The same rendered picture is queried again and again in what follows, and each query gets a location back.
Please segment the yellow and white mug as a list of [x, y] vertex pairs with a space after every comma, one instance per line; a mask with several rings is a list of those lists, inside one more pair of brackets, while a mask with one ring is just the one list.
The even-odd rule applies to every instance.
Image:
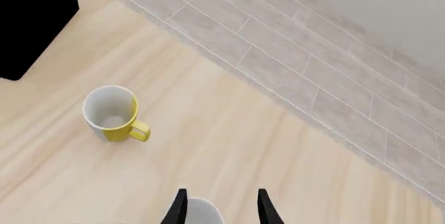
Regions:
[[151, 129], [137, 121], [136, 96], [122, 86], [102, 86], [90, 92], [83, 101], [83, 118], [96, 136], [106, 142], [135, 138], [147, 142]]

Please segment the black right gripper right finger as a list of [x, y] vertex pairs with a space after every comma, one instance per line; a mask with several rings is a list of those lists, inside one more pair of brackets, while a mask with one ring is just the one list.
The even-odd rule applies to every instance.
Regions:
[[284, 224], [284, 221], [270, 200], [266, 189], [258, 190], [257, 209], [260, 224]]

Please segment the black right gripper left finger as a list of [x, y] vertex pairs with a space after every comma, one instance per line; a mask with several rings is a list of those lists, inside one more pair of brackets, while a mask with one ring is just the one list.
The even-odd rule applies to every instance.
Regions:
[[160, 224], [185, 224], [187, 215], [187, 190], [179, 189], [175, 199]]

